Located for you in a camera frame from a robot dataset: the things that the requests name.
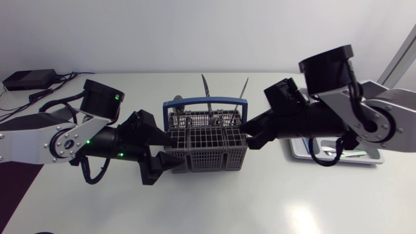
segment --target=white tray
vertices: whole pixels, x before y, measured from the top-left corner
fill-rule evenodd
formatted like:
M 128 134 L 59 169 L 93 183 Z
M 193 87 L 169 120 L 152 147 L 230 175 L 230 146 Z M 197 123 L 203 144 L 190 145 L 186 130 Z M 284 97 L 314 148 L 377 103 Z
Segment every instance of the white tray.
M 326 155 L 321 146 L 329 146 L 331 148 L 335 148 L 335 141 L 336 138 L 329 137 L 329 138 L 316 138 L 317 143 L 319 145 L 319 152 L 315 154 L 318 159 L 323 160 L 330 160 L 333 159 L 334 156 Z M 298 159 L 312 159 L 312 157 L 308 154 L 306 150 L 306 146 L 302 138 L 293 138 L 290 139 L 291 148 L 293 152 L 293 156 Z M 359 145 L 356 147 L 356 150 L 365 151 L 367 154 L 360 156 L 360 157 L 341 157 L 339 159 L 340 162 L 346 163 L 363 163 L 363 164 L 382 164 L 384 163 L 384 157 L 378 149 L 370 148 L 368 146 Z

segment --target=white tabletop surface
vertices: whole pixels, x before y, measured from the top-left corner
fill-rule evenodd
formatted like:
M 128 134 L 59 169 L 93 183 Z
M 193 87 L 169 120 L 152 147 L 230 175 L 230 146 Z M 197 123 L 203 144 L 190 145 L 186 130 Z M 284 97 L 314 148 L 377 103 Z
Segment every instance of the white tabletop surface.
M 229 97 L 239 97 L 247 76 L 248 119 L 270 108 L 265 88 L 288 77 L 305 84 L 298 74 L 205 74 L 211 96 Z M 144 109 L 161 129 L 164 101 L 205 94 L 198 73 L 82 75 L 22 114 L 78 94 L 87 78 L 125 92 L 119 123 Z M 25 104 L 33 92 L 4 94 L 0 107 Z M 141 184 L 135 162 L 112 160 L 97 185 L 79 167 L 47 164 L 4 233 L 416 233 L 416 153 L 382 153 L 382 165 L 325 168 L 294 159 L 289 141 L 275 140 L 248 150 L 239 172 L 165 172 L 154 186 Z M 90 157 L 93 176 L 103 161 Z

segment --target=power cord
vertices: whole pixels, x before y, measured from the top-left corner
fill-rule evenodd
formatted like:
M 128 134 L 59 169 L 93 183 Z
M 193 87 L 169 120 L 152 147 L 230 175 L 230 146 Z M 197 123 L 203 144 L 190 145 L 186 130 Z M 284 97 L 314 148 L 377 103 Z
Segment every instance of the power cord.
M 104 162 L 104 166 L 101 168 L 101 171 L 95 178 L 91 178 L 91 171 L 90 171 L 90 163 L 88 162 L 88 157 L 85 155 L 78 155 L 79 162 L 81 163 L 81 169 L 83 170 L 83 175 L 85 182 L 89 183 L 90 185 L 95 185 L 98 183 L 104 176 L 107 168 L 110 164 L 110 158 L 106 158 Z
M 0 108 L 0 110 L 2 111 L 12 111 L 10 113 L 4 114 L 2 116 L 0 116 L 0 122 L 3 122 L 5 120 L 7 120 L 8 118 L 10 118 L 11 116 L 15 115 L 16 113 L 19 113 L 21 111 L 24 111 L 25 109 L 27 109 L 28 107 L 30 107 L 31 105 L 35 104 L 37 101 L 43 99 L 44 97 L 52 94 L 53 92 L 59 90 L 60 88 L 62 88 L 64 85 L 66 85 L 66 83 L 70 82 L 71 80 L 75 79 L 78 75 L 80 74 L 94 74 L 92 72 L 71 72 L 71 73 L 67 73 L 64 75 L 56 75 L 53 80 L 56 83 L 61 83 L 60 85 L 58 85 L 56 88 L 50 89 L 50 91 L 45 92 L 43 95 L 41 96 L 37 96 L 36 98 L 33 98 L 31 101 L 29 101 L 27 104 L 24 104 L 20 107 L 16 107 L 13 109 L 2 109 Z
M 313 151 L 313 139 L 314 138 L 310 138 L 308 141 L 308 147 L 309 147 L 309 152 L 311 154 L 312 159 L 319 165 L 321 166 L 333 166 L 335 164 L 338 163 L 339 159 L 341 158 L 341 155 L 343 154 L 343 150 L 344 150 L 344 144 L 343 144 L 343 139 L 342 138 L 338 138 L 337 142 L 336 142 L 336 147 L 335 150 L 337 152 L 337 155 L 335 156 L 334 159 L 327 161 L 327 160 L 320 160 L 315 156 L 315 152 Z

